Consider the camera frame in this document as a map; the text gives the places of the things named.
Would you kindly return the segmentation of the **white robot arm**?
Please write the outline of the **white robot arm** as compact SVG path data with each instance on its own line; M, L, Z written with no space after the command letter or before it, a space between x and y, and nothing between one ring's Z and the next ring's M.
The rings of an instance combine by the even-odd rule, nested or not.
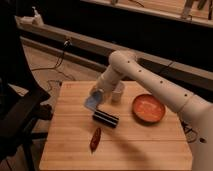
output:
M213 103L143 68L138 64L137 55L129 50L116 50L109 55L109 66L91 92L111 93L125 76L197 131L191 171L213 171Z

